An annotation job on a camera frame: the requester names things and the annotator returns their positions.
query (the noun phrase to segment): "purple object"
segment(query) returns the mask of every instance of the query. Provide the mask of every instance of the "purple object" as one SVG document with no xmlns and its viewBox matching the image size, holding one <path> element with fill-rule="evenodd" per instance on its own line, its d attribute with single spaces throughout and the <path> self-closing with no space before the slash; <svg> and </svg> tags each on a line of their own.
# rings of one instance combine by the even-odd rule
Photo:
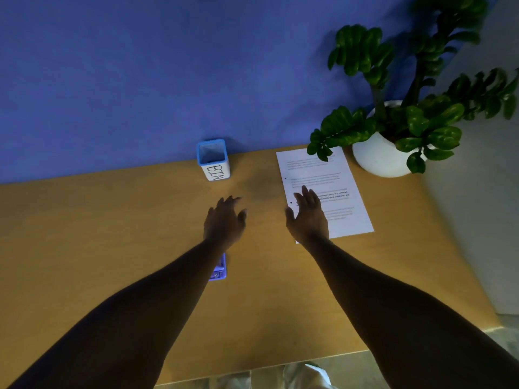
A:
<svg viewBox="0 0 519 389">
<path fill-rule="evenodd" d="M 224 253 L 224 255 L 222 255 L 222 258 L 220 258 L 217 267 L 214 268 L 213 274 L 211 274 L 211 278 L 209 279 L 209 281 L 223 280 L 225 277 L 227 277 L 227 266 L 225 265 Z"/>
</svg>

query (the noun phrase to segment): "person's left hand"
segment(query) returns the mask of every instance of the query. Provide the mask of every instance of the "person's left hand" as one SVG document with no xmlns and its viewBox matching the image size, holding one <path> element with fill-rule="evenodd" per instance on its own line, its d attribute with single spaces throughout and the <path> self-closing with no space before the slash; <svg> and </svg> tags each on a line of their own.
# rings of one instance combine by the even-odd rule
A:
<svg viewBox="0 0 519 389">
<path fill-rule="evenodd" d="M 225 249 L 240 240 L 245 230 L 247 209 L 236 215 L 234 207 L 241 198 L 220 198 L 216 209 L 210 208 L 204 222 L 204 239 L 222 244 Z"/>
</svg>

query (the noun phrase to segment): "person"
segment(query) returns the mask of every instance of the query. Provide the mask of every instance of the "person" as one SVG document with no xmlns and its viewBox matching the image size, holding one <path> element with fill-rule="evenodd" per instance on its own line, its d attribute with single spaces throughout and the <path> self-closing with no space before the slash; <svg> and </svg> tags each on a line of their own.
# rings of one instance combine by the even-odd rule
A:
<svg viewBox="0 0 519 389">
<path fill-rule="evenodd" d="M 290 234 L 315 259 L 391 388 L 518 387 L 519 362 L 490 337 L 335 246 L 314 191 L 303 186 L 295 198 L 297 217 L 285 210 Z M 245 230 L 239 199 L 220 199 L 207 214 L 204 241 L 102 302 L 10 388 L 152 388 L 220 256 Z"/>
</svg>

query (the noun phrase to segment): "purple sharpener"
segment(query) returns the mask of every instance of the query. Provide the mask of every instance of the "purple sharpener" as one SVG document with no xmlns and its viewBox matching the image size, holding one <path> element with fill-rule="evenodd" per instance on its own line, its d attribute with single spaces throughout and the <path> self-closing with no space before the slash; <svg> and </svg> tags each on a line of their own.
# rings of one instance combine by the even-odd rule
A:
<svg viewBox="0 0 519 389">
<path fill-rule="evenodd" d="M 213 274 L 211 274 L 211 278 L 209 281 L 215 281 L 215 280 L 223 280 L 225 277 L 227 277 L 227 266 L 225 265 L 225 253 L 220 258 L 220 261 L 218 262 L 218 265 L 216 268 L 214 268 Z"/>
</svg>

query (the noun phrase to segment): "wooden table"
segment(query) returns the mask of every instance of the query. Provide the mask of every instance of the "wooden table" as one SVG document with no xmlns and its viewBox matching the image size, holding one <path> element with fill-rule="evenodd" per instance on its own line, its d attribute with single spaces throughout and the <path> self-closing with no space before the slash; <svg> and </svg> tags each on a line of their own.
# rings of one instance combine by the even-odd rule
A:
<svg viewBox="0 0 519 389">
<path fill-rule="evenodd" d="M 184 161 L 0 186 L 0 387 L 106 297 L 201 241 L 208 207 L 231 194 L 249 209 L 247 230 L 158 382 L 365 350 L 285 229 L 280 150 L 230 156 L 218 182 Z M 373 176 L 346 154 L 375 232 L 334 242 L 478 327 L 501 326 L 421 177 Z"/>
</svg>

